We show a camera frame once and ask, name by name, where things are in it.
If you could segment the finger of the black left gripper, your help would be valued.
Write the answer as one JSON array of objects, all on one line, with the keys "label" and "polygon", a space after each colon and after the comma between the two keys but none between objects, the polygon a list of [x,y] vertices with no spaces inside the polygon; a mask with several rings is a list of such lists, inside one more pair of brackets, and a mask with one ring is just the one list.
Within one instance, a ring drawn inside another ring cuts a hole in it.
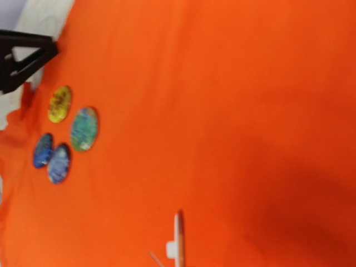
[{"label": "finger of the black left gripper", "polygon": [[[35,48],[22,60],[15,59],[13,49]],[[59,54],[57,42],[50,36],[1,30],[1,93],[19,88],[35,72]]]}]

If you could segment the silver round brooch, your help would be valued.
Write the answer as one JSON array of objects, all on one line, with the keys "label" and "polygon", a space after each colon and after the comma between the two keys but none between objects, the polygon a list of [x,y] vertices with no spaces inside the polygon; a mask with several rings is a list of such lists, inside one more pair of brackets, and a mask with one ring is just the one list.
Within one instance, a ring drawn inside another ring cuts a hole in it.
[{"label": "silver round brooch", "polygon": [[166,257],[174,261],[175,267],[186,266],[184,213],[174,215],[174,238],[166,243]]}]

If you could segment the red t-shirt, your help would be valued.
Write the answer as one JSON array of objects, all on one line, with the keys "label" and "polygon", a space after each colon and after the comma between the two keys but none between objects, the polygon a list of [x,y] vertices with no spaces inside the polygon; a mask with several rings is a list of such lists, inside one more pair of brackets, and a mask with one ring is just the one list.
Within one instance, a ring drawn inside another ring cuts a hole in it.
[{"label": "red t-shirt", "polygon": [[355,265],[354,1],[76,1],[59,44],[1,133],[3,266],[173,266],[178,210],[188,266]]}]

